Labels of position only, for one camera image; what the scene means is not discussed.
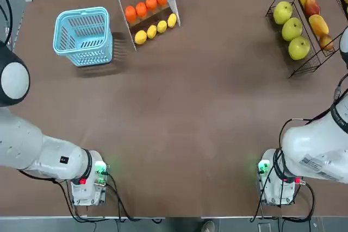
yellow apple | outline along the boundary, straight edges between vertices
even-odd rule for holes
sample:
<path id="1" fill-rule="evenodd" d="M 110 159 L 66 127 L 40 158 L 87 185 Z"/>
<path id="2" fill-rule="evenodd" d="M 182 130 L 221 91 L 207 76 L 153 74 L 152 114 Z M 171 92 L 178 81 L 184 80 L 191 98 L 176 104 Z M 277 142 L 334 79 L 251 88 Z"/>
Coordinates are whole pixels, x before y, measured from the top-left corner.
<path id="1" fill-rule="evenodd" d="M 282 29 L 282 37 L 286 41 L 300 36 L 302 34 L 302 23 L 297 17 L 292 17 L 286 21 Z"/>
<path id="2" fill-rule="evenodd" d="M 298 36 L 294 38 L 289 44 L 289 54 L 293 60 L 300 60 L 306 57 L 310 50 L 308 39 Z"/>
<path id="3" fill-rule="evenodd" d="M 289 2 L 281 1 L 276 5 L 273 12 L 274 21 L 277 24 L 284 24 L 291 18 L 293 14 L 293 7 Z"/>

brown table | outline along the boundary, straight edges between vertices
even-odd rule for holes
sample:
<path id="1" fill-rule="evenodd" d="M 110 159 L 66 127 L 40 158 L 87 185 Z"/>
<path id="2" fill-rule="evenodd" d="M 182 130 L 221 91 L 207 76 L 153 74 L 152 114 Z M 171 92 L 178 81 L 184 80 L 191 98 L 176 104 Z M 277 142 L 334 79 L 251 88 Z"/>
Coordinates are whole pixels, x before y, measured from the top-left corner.
<path id="1" fill-rule="evenodd" d="M 100 151 L 133 216 L 252 216 L 256 163 L 278 146 L 285 120 L 329 107 L 346 72 L 337 54 L 314 74 L 287 79 L 264 17 L 272 1 L 177 0 L 180 28 L 131 52 L 118 73 L 92 77 L 54 53 L 54 21 L 100 5 L 111 31 L 124 32 L 117 0 L 34 0 L 15 48 L 32 86 L 11 110 L 46 135 Z M 346 21 L 337 3 L 319 1 L 331 34 L 340 33 Z M 0 177 L 1 216 L 69 215 L 57 186 L 8 168 Z M 309 182 L 316 215 L 348 215 L 346 185 Z M 282 213 L 306 215 L 310 198 L 301 197 Z M 116 216 L 114 203 L 110 196 L 87 213 Z"/>

lemon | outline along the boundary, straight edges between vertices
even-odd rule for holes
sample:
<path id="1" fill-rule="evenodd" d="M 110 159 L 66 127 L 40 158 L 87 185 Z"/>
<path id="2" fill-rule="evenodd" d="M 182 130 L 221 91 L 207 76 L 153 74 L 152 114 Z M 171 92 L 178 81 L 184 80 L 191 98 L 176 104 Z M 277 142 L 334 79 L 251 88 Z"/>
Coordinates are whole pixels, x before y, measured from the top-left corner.
<path id="1" fill-rule="evenodd" d="M 176 15 L 172 13 L 168 18 L 168 26 L 170 28 L 173 28 L 175 26 L 175 23 L 176 23 Z"/>
<path id="2" fill-rule="evenodd" d="M 146 32 L 144 30 L 140 30 L 136 33 L 134 41 L 137 45 L 142 45 L 143 43 L 145 43 L 146 38 Z"/>
<path id="3" fill-rule="evenodd" d="M 147 37 L 153 39 L 156 36 L 157 27 L 155 25 L 151 25 L 147 30 Z"/>
<path id="4" fill-rule="evenodd" d="M 157 24 L 157 31 L 159 33 L 164 33 L 167 29 L 167 22 L 165 22 L 164 20 L 159 21 Z"/>

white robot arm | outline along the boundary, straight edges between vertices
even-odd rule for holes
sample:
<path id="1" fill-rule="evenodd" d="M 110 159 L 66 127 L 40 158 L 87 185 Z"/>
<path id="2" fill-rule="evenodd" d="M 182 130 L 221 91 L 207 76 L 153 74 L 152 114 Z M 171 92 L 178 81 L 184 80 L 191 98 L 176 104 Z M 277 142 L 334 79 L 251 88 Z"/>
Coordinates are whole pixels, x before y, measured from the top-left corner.
<path id="1" fill-rule="evenodd" d="M 70 180 L 75 205 L 104 203 L 108 166 L 98 152 L 45 136 L 5 108 L 25 98 L 30 76 L 23 61 L 1 42 L 0 57 L 0 166 Z"/>
<path id="2" fill-rule="evenodd" d="M 348 65 L 348 28 L 340 39 Z M 258 187 L 267 205 L 291 204 L 299 177 L 348 183 L 348 95 L 338 84 L 330 109 L 305 126 L 288 129 L 281 149 L 268 149 L 258 164 Z"/>

basket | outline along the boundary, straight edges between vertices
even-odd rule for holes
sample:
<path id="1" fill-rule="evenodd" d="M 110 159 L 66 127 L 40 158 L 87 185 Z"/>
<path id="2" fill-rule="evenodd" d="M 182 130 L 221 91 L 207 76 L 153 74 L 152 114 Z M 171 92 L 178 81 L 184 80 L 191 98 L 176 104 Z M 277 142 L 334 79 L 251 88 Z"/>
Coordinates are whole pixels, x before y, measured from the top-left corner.
<path id="1" fill-rule="evenodd" d="M 62 12 L 55 21 L 53 49 L 76 66 L 111 62 L 113 37 L 103 7 Z"/>

